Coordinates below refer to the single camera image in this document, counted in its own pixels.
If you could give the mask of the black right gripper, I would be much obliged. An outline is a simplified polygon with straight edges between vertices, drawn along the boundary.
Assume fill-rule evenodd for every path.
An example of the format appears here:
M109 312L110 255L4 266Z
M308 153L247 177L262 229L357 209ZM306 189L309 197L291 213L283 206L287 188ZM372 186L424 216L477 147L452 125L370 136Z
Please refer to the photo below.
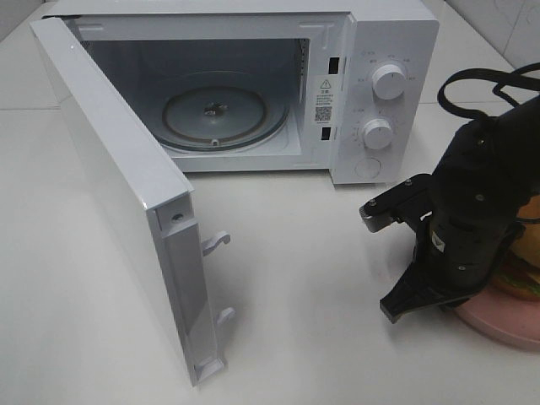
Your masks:
M414 175L359 208L367 229L376 233L393 223L417 231L430 213L430 174ZM422 231L411 262L380 309L391 324L408 313L430 307L456 307L477 295L500 265L525 226L516 221L472 224L437 209Z

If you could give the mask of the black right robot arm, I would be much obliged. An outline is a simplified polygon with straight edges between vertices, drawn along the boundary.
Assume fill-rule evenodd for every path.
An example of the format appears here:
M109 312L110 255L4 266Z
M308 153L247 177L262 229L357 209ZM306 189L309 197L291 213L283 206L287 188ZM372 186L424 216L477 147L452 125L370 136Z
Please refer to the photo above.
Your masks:
M458 129L431 174L414 175L359 213L371 232L405 223L413 260L380 301L390 322L455 307L478 294L524 229L518 212L539 193L539 99Z

